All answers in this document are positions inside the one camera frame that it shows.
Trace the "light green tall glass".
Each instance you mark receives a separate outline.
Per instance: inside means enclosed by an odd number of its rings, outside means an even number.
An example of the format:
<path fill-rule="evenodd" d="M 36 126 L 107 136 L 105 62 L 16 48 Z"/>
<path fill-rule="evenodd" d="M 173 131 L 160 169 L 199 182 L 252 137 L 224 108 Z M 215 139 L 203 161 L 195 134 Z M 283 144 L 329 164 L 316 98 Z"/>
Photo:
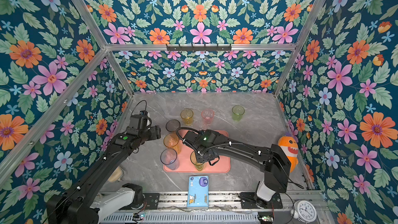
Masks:
<path fill-rule="evenodd" d="M 193 151 L 190 155 L 190 161 L 194 165 L 197 171 L 203 171 L 205 168 L 205 163 L 198 162 L 196 158 L 196 153 Z"/>

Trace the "blue-grey tall glass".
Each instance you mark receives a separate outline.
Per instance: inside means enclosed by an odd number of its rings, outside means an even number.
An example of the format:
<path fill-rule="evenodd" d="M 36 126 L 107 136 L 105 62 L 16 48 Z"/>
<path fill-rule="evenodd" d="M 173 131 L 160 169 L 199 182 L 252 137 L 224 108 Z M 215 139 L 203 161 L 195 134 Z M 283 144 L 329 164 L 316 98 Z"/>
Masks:
<path fill-rule="evenodd" d="M 165 149 L 160 155 L 160 160 L 168 169 L 175 171 L 179 168 L 178 153 L 172 148 Z"/>

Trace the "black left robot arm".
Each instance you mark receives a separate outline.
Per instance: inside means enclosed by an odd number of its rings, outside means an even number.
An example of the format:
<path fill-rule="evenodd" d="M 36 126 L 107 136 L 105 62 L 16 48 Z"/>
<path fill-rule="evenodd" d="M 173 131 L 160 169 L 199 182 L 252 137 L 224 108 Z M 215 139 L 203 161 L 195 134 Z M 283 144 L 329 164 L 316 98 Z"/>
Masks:
<path fill-rule="evenodd" d="M 124 133 L 116 134 L 105 153 L 87 173 L 61 195 L 53 195 L 46 203 L 49 224 L 99 224 L 117 210 L 144 206 L 141 186 L 126 183 L 118 191 L 96 201 L 95 197 L 117 167 L 146 141 L 158 140 L 161 129 L 152 126 L 147 111 L 132 115 Z"/>

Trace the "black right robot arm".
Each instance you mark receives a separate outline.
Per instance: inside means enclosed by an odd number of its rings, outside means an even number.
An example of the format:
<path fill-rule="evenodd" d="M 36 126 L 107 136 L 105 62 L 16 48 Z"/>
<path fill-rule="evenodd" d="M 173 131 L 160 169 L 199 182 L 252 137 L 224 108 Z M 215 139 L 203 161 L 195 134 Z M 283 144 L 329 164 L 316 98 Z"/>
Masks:
<path fill-rule="evenodd" d="M 221 156 L 225 156 L 250 164 L 263 172 L 263 180 L 258 183 L 252 200 L 257 206 L 271 206 L 280 199 L 280 194 L 287 192 L 291 162 L 280 146 L 249 145 L 210 129 L 181 127 L 176 134 L 185 146 L 193 149 L 199 163 L 214 166 Z"/>

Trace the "yellow short glass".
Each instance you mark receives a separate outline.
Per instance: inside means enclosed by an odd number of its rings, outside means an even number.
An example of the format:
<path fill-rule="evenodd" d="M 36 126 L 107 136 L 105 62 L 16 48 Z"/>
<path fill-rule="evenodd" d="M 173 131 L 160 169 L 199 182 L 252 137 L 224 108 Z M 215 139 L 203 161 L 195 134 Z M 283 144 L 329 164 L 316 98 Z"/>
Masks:
<path fill-rule="evenodd" d="M 191 109 L 184 109 L 180 113 L 180 117 L 185 125 L 193 125 L 194 112 Z"/>

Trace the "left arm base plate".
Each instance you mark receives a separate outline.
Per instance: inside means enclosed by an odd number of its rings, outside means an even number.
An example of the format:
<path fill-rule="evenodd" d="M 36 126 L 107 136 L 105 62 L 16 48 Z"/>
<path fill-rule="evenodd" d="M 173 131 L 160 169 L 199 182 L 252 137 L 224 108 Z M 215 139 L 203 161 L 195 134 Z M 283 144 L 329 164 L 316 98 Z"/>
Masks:
<path fill-rule="evenodd" d="M 131 204 L 132 209 L 139 211 L 157 209 L 160 200 L 159 193 L 139 193 Z"/>

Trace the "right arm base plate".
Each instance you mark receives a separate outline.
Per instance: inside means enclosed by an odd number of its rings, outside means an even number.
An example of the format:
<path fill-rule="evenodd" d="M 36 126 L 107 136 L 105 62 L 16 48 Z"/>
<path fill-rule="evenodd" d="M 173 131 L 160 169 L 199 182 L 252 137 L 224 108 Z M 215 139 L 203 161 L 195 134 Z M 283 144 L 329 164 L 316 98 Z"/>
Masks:
<path fill-rule="evenodd" d="M 240 198 L 241 208 L 243 209 L 282 209 L 283 203 L 279 193 L 275 193 L 270 201 L 261 200 L 255 192 L 241 192 Z"/>

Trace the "amber tall glass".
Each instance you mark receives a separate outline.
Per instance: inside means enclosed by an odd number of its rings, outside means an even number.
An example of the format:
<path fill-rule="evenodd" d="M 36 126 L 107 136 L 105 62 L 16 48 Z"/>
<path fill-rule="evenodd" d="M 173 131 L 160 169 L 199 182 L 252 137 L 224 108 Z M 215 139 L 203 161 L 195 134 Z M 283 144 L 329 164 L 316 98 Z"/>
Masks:
<path fill-rule="evenodd" d="M 181 144 L 179 142 L 179 138 L 176 135 L 176 133 L 168 134 L 164 138 L 163 144 L 165 147 L 175 150 L 177 154 L 181 153 Z"/>

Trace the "pink plastic tray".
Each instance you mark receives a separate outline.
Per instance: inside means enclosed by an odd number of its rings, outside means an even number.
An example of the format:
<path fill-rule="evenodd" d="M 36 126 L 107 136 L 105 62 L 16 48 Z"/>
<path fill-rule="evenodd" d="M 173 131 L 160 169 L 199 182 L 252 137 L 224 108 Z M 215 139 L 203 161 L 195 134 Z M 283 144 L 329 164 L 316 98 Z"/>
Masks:
<path fill-rule="evenodd" d="M 184 145 L 181 140 L 179 140 L 179 142 L 181 144 L 181 153 L 178 154 L 179 168 L 175 171 L 172 171 L 163 165 L 164 171 L 174 173 L 228 173 L 230 171 L 230 158 L 225 156 L 221 156 L 220 160 L 213 166 L 209 165 L 209 163 L 205 163 L 204 170 L 197 171 L 190 161 L 190 155 L 193 150 Z"/>

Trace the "dark grey tall glass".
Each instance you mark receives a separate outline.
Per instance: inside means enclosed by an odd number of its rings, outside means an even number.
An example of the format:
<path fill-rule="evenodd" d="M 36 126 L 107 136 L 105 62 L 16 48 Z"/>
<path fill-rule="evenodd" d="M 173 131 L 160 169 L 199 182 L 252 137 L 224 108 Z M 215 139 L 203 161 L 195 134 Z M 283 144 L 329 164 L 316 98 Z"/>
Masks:
<path fill-rule="evenodd" d="M 165 127 L 170 134 L 176 134 L 177 129 L 181 127 L 181 123 L 177 119 L 172 119 L 166 123 Z"/>

